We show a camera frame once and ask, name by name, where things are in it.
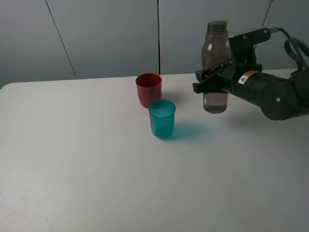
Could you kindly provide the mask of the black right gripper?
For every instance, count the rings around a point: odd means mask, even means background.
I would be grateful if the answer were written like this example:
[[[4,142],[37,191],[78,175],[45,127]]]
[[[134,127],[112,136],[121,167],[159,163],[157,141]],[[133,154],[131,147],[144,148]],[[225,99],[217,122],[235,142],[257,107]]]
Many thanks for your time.
[[[266,86],[261,71],[261,64],[240,68],[232,64],[221,64],[213,70],[197,70],[195,76],[198,82],[193,83],[193,91],[196,94],[226,91],[245,101],[256,101]]]

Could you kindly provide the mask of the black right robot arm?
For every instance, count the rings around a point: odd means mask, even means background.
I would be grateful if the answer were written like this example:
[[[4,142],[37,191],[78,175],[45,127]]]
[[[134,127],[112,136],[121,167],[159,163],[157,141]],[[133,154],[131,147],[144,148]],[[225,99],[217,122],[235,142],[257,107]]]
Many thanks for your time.
[[[262,72],[260,64],[235,65],[231,61],[215,70],[196,71],[193,91],[230,93],[260,107],[274,121],[309,113],[309,71],[296,70],[288,79]]]

